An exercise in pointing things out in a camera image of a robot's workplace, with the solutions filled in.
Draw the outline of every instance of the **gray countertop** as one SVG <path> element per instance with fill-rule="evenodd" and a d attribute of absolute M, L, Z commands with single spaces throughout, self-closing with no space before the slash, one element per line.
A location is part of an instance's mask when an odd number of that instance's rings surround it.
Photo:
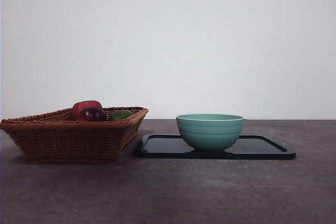
<path fill-rule="evenodd" d="M 296 159 L 149 159 L 145 134 L 178 134 L 175 120 L 144 120 L 110 164 L 30 164 L 1 137 L 1 223 L 336 223 L 336 120 L 246 120 Z"/>

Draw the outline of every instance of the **brown wicker basket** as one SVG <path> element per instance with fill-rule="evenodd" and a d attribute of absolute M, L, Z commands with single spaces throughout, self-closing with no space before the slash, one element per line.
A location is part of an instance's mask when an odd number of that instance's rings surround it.
<path fill-rule="evenodd" d="M 3 119 L 4 130 L 32 163 L 109 163 L 133 140 L 148 110 L 142 107 L 103 108 L 105 113 L 130 110 L 126 119 L 105 122 L 71 121 L 71 108 L 41 115 Z"/>

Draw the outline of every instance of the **green bowl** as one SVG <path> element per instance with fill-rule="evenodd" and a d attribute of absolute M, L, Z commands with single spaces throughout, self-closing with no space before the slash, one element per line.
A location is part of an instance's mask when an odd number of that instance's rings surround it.
<path fill-rule="evenodd" d="M 223 151 L 232 146 L 242 132 L 244 118 L 239 115 L 188 114 L 176 117 L 183 140 L 197 151 Z"/>

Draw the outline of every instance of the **black tray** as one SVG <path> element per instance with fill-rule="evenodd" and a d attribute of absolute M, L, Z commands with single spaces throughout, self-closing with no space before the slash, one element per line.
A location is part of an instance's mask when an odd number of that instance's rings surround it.
<path fill-rule="evenodd" d="M 294 159 L 296 156 L 274 140 L 258 135 L 241 135 L 233 146 L 221 152 L 197 152 L 180 135 L 146 135 L 134 152 L 147 158 Z"/>

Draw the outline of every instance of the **green lime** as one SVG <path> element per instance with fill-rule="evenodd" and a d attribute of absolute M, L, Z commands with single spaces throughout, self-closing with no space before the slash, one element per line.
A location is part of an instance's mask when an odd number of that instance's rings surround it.
<path fill-rule="evenodd" d="M 130 115 L 133 115 L 133 112 L 130 110 L 116 110 L 110 113 L 109 120 L 114 121 L 114 120 L 124 119 L 124 118 L 128 118 Z"/>

